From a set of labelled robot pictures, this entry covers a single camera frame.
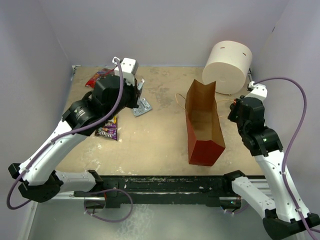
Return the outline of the brown chocolate candy packet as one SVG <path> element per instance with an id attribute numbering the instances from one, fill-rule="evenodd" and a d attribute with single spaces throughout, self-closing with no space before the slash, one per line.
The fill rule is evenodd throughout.
<path id="1" fill-rule="evenodd" d="M 96 137 L 101 136 L 111 140 L 118 140 L 118 129 L 117 128 L 107 128 L 107 127 L 100 127 L 95 130 L 94 135 Z"/>

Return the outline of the purple chocolate candy packet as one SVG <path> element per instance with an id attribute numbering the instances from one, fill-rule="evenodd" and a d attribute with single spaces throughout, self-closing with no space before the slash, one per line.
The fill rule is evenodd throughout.
<path id="1" fill-rule="evenodd" d="M 117 119 L 118 119 L 117 116 L 114 116 L 112 119 L 108 120 L 103 127 L 107 129 L 117 129 L 118 128 Z"/>

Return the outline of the large red snack bag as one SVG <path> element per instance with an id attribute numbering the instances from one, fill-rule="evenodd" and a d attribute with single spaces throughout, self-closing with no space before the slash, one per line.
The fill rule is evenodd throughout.
<path id="1" fill-rule="evenodd" d="M 102 68 L 99 71 L 97 71 L 84 85 L 87 88 L 94 88 L 96 85 L 96 82 L 100 80 L 101 78 L 106 77 L 107 75 L 113 75 L 114 74 L 114 68 Z"/>

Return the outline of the silver candy packet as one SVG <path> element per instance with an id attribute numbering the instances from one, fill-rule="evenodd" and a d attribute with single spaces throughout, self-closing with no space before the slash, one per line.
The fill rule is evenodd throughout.
<path id="1" fill-rule="evenodd" d="M 140 98 L 137 101 L 137 107 L 132 109 L 132 113 L 135 117 L 139 117 L 152 110 L 151 105 L 146 98 Z"/>
<path id="2" fill-rule="evenodd" d="M 142 78 L 141 81 L 140 81 L 140 82 L 138 83 L 138 85 L 137 85 L 137 90 L 138 90 L 139 92 L 142 92 L 143 87 L 144 87 L 144 83 L 145 83 L 145 80 Z"/>

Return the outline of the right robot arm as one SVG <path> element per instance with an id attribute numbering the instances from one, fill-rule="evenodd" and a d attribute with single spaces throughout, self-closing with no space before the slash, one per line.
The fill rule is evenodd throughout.
<path id="1" fill-rule="evenodd" d="M 264 113 L 260 99 L 241 96 L 230 105 L 227 118 L 236 123 L 242 142 L 262 169 L 272 196 L 263 193 L 239 170 L 224 175 L 222 190 L 228 196 L 241 196 L 260 215 L 269 237 L 283 240 L 319 226 L 320 217 L 311 213 L 299 196 L 284 165 L 280 138 L 265 125 Z"/>

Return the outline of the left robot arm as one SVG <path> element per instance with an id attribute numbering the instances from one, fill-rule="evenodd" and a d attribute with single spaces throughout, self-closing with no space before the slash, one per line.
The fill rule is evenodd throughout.
<path id="1" fill-rule="evenodd" d="M 46 202 L 59 193 L 85 192 L 98 196 L 104 182 L 95 170 L 80 173 L 57 171 L 66 155 L 122 109 L 138 107 L 144 81 L 129 83 L 117 75 L 99 79 L 93 90 L 73 102 L 48 140 L 25 162 L 8 170 L 28 201 Z"/>

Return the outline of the red paper bag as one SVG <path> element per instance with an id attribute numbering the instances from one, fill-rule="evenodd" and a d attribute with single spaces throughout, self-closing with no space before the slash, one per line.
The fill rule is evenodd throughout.
<path id="1" fill-rule="evenodd" d="M 194 79 L 186 93 L 185 122 L 190 165 L 212 167 L 226 149 L 216 101 L 216 83 Z"/>

